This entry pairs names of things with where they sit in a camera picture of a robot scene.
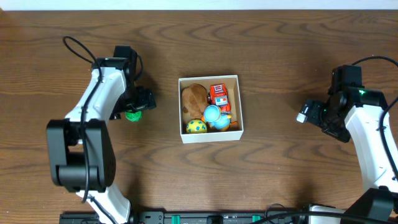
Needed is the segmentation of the green ribbed plastic cap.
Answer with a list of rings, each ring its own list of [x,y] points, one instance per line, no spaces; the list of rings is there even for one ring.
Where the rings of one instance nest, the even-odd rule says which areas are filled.
[[[130,122],[138,122],[142,118],[142,112],[132,112],[132,111],[127,111],[125,112],[125,117],[127,120]]]

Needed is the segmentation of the brown plush toy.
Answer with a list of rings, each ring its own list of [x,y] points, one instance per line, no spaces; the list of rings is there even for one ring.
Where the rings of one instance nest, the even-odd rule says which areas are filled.
[[[193,119],[201,119],[208,103],[206,88],[197,83],[191,84],[182,91],[182,120],[188,124]]]

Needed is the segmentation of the yellow ball blue letters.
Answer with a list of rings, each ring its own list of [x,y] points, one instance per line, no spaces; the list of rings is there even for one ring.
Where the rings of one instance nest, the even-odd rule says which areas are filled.
[[[201,134],[206,133],[207,131],[207,125],[201,119],[193,119],[186,125],[187,134]]]

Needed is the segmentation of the orange duck toy blue hat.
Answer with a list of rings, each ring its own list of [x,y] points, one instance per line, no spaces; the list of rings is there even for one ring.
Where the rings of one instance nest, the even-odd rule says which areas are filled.
[[[217,131],[228,131],[229,129],[237,129],[238,122],[232,121],[232,116],[221,110],[219,106],[209,105],[205,108],[201,120],[210,128]]]

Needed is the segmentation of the red toy fire truck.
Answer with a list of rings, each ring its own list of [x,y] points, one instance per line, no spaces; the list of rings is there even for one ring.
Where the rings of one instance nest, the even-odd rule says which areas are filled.
[[[208,102],[209,104],[220,107],[221,111],[224,113],[231,112],[231,103],[228,99],[228,90],[224,83],[210,86]]]

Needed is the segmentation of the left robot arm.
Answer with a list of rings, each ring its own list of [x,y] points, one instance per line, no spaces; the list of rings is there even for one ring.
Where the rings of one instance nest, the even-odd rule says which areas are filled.
[[[120,45],[112,57],[95,59],[91,81],[77,105],[46,127],[53,183],[88,202],[100,223],[131,219],[131,203],[114,183],[116,157],[108,123],[122,113],[156,107],[153,92],[134,83],[140,61],[135,50]]]

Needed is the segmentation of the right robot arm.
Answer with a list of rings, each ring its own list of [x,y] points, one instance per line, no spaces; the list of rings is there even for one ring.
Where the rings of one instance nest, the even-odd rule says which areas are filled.
[[[307,100],[297,115],[341,142],[353,141],[361,169],[363,195],[343,213],[386,222],[397,211],[397,146],[389,126],[384,94],[362,84],[361,67],[342,65],[332,71],[326,102]]]

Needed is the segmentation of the white cardboard box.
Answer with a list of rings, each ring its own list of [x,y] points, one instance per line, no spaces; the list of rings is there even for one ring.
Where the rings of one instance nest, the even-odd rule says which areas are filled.
[[[188,134],[186,132],[186,125],[183,122],[183,101],[182,91],[188,88],[191,84],[200,84],[203,87],[209,87],[213,84],[226,85],[228,96],[231,96],[231,114],[232,122],[237,122],[237,126],[231,131],[208,131],[202,134]],[[191,77],[178,79],[178,102],[179,102],[179,120],[180,120],[180,136],[184,144],[200,143],[200,142],[217,142],[217,141],[237,141],[240,140],[243,128],[243,115],[241,108],[241,97],[239,90],[239,81],[237,75],[221,75],[210,77]]]

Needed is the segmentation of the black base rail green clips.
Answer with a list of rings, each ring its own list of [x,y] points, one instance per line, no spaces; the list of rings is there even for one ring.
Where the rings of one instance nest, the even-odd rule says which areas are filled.
[[[265,213],[170,213],[142,212],[130,217],[128,224],[239,224],[252,223],[262,218],[277,215],[277,210]],[[95,213],[64,213],[60,224],[87,224],[100,222]]]

